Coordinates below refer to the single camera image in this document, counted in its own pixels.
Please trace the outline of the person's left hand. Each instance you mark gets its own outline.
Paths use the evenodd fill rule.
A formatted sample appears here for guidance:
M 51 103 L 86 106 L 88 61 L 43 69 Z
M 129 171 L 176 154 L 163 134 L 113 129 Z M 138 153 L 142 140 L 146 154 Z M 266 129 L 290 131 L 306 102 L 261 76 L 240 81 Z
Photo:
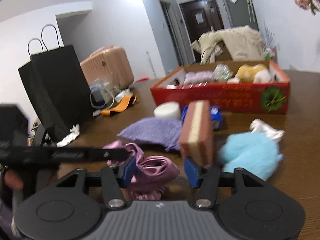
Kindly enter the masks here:
M 24 183 L 20 175 L 14 170 L 7 170 L 4 175 L 5 184 L 12 190 L 23 190 Z

